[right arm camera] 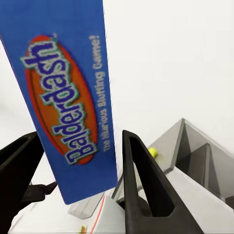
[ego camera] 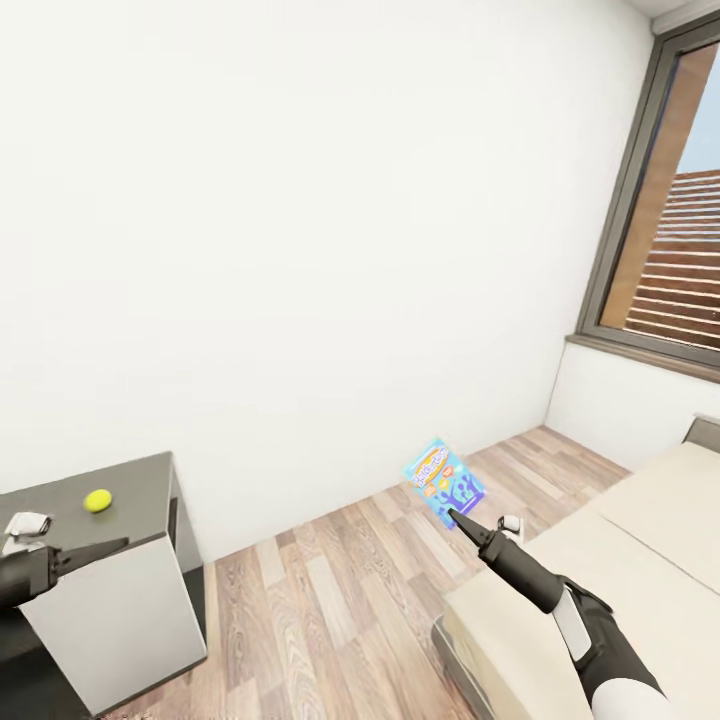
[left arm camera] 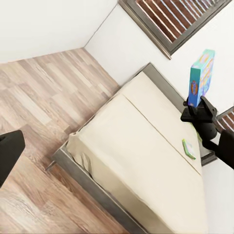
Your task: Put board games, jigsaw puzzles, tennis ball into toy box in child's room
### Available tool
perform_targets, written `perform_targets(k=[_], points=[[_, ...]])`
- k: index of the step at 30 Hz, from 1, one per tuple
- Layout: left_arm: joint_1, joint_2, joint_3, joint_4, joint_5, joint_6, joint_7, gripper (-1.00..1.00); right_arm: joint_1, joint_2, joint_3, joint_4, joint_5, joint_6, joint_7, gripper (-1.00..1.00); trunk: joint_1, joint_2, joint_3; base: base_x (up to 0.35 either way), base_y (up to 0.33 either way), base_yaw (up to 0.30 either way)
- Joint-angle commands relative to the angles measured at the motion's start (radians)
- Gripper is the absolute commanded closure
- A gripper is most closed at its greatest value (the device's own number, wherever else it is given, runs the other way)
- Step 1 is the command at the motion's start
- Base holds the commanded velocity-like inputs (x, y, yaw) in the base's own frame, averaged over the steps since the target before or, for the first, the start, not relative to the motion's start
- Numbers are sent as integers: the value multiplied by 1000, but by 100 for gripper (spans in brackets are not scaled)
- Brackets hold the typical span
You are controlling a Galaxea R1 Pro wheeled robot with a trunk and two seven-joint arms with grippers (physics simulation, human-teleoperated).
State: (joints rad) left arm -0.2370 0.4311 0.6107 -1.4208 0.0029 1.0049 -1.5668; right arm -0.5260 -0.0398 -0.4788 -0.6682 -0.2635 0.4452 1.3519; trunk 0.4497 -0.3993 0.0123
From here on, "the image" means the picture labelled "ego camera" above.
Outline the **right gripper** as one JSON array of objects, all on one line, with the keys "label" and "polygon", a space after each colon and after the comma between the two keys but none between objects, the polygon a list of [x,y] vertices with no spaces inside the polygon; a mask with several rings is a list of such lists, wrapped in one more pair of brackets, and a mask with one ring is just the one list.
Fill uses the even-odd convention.
[{"label": "right gripper", "polygon": [[524,546],[518,548],[502,531],[488,530],[454,509],[448,513],[457,522],[457,527],[480,546],[478,557],[481,561],[524,595],[543,566],[525,552]]}]

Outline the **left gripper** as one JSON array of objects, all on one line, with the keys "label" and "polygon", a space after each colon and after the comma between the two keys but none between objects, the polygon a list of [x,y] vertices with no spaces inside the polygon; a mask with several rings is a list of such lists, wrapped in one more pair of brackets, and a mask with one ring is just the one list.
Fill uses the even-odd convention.
[{"label": "left gripper", "polygon": [[46,545],[0,558],[0,611],[35,600],[55,588],[59,577],[128,546],[123,537],[68,551]]}]

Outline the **board game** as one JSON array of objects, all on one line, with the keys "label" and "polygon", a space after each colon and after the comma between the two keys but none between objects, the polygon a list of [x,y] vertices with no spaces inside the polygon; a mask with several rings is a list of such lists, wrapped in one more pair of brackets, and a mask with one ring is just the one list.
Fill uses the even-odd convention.
[{"label": "board game", "polygon": [[400,473],[449,530],[457,526],[448,513],[450,509],[467,515],[488,493],[439,436],[403,466]]}]

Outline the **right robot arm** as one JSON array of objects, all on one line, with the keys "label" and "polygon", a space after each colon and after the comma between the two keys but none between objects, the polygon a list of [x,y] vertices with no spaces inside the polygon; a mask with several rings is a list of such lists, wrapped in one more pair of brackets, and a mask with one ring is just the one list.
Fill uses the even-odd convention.
[{"label": "right robot arm", "polygon": [[478,557],[489,569],[544,614],[552,614],[594,720],[681,720],[634,646],[614,626],[612,607],[525,552],[523,518],[504,515],[499,530],[488,530],[454,509],[448,513],[480,546]]}]

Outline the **tennis ball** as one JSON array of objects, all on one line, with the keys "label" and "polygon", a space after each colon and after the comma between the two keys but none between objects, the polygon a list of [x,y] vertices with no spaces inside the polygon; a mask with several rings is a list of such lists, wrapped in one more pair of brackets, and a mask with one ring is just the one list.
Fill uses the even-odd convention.
[{"label": "tennis ball", "polygon": [[111,503],[112,496],[110,492],[106,490],[98,490],[92,492],[86,498],[86,508],[93,513],[100,513],[102,510],[107,508]]}]

